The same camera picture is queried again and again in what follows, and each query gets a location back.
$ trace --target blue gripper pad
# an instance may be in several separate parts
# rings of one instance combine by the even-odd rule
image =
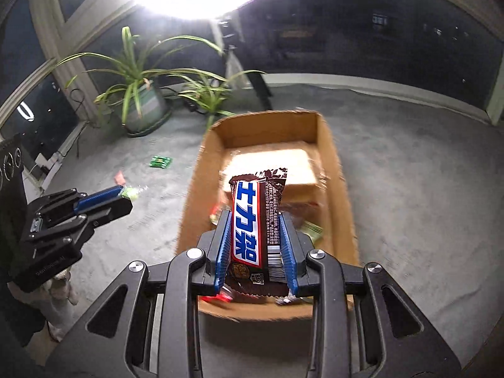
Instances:
[[[122,186],[114,186],[109,189],[102,190],[101,192],[89,195],[77,202],[76,206],[74,207],[74,213],[78,215],[79,213],[84,212],[89,208],[114,199],[119,196],[122,190]]]
[[[298,293],[297,284],[297,265],[294,259],[294,252],[292,251],[292,244],[285,225],[285,219],[282,214],[279,214],[280,223],[280,251],[282,253],[282,261],[284,265],[285,278],[287,279],[287,286],[292,294]]]
[[[219,253],[217,255],[217,261],[215,262],[215,293],[218,294],[222,286],[224,285],[224,280],[226,279],[227,266],[229,265],[229,255],[231,252],[231,214],[228,215],[226,227],[222,235],[222,240],[219,247]]]

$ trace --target black speaker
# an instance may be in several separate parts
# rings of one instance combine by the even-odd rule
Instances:
[[[0,265],[7,269],[27,214],[23,169],[20,136],[0,142]]]

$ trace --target silver screw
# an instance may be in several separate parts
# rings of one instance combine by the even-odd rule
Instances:
[[[132,261],[128,268],[131,272],[140,272],[144,269],[144,264],[141,261]]]
[[[367,265],[367,271],[369,271],[369,272],[378,273],[381,270],[383,270],[383,267],[380,264],[378,264],[378,263],[374,263],[373,262],[373,263],[369,263]]]
[[[196,247],[187,251],[187,257],[190,259],[199,259],[202,255],[203,251],[201,249],[197,249]]]
[[[313,249],[310,252],[310,257],[315,260],[323,259],[326,256],[326,252],[320,249]]]

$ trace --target brown candy wrapper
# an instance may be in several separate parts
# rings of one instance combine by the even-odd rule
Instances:
[[[232,177],[231,257],[226,284],[258,296],[286,296],[278,206],[287,169]]]

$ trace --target flower pot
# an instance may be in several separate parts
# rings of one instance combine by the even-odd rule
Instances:
[[[170,107],[167,105],[159,88],[150,85],[142,85],[138,90],[140,103],[142,104],[142,117],[138,114],[135,100],[131,98],[129,112],[125,128],[128,134],[146,134],[160,127],[170,115]]]

